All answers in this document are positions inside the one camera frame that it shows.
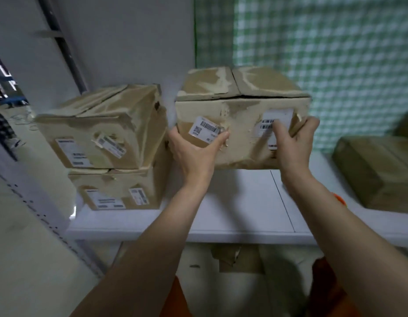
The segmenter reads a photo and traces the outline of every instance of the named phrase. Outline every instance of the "green and white checkered fabric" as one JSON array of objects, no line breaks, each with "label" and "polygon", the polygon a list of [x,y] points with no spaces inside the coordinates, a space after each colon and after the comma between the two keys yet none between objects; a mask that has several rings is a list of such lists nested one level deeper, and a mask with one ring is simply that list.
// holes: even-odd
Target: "green and white checkered fabric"
[{"label": "green and white checkered fabric", "polygon": [[196,0],[195,10],[197,67],[286,74],[313,97],[315,149],[390,133],[408,111],[408,0]]}]

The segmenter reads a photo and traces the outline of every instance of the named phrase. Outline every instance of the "hand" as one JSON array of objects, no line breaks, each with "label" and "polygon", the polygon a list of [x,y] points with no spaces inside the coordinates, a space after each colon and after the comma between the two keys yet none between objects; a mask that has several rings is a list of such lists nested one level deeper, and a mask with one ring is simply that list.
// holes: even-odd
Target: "hand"
[{"label": "hand", "polygon": [[184,185],[208,187],[214,173],[216,154],[228,137],[229,132],[223,132],[207,147],[199,148],[183,139],[176,126],[169,131],[170,150],[182,168]]},{"label": "hand", "polygon": [[282,181],[286,186],[293,183],[296,178],[311,176],[309,155],[314,133],[319,124],[319,119],[309,117],[296,136],[291,138],[286,127],[279,120],[273,122],[273,132],[277,139],[277,160]]}]

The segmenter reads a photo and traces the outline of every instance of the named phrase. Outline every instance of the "forearm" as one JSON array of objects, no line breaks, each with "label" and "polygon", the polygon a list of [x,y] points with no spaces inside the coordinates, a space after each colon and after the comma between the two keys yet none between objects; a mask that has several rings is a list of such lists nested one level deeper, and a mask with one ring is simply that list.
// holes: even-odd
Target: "forearm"
[{"label": "forearm", "polygon": [[180,189],[72,317],[158,316],[206,191],[205,184]]},{"label": "forearm", "polygon": [[312,176],[287,188],[358,308],[372,316],[408,316],[408,259]]}]

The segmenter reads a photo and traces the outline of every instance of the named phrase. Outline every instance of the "person's left hand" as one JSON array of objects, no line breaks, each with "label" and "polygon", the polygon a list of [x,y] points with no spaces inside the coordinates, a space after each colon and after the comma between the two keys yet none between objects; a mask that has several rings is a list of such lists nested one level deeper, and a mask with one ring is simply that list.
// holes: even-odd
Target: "person's left hand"
[{"label": "person's left hand", "polygon": [[199,148],[186,141],[176,126],[169,131],[170,150],[183,172],[184,185],[208,187],[214,173],[216,154],[229,137],[229,132],[218,135],[205,148]]}]

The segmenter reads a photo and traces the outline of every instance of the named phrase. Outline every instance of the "white label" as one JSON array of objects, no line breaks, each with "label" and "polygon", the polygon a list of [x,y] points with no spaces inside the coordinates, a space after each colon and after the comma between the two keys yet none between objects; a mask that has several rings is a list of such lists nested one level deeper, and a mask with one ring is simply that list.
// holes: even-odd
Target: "white label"
[{"label": "white label", "polygon": [[94,142],[97,146],[106,149],[118,159],[122,158],[126,153],[126,149],[122,148],[116,141],[109,136],[106,136],[104,133],[101,133]]},{"label": "white label", "polygon": [[191,130],[189,130],[191,136],[207,143],[212,143],[219,133],[220,127],[203,117],[197,117]]},{"label": "white label", "polygon": [[129,192],[132,195],[132,198],[135,200],[135,203],[138,206],[149,204],[148,198],[145,195],[143,188],[131,188],[129,189]]},{"label": "white label", "polygon": [[92,167],[90,161],[85,156],[81,147],[73,139],[56,139],[60,149],[64,152],[73,167],[88,168]]},{"label": "white label", "polygon": [[86,189],[85,192],[94,202],[97,209],[126,209],[122,200],[108,197],[97,189]]},{"label": "white label", "polygon": [[289,130],[293,117],[293,109],[269,109],[263,113],[263,119],[254,128],[254,137],[268,137],[267,147],[270,150],[277,150],[277,140],[273,133],[272,123],[279,119]]}]

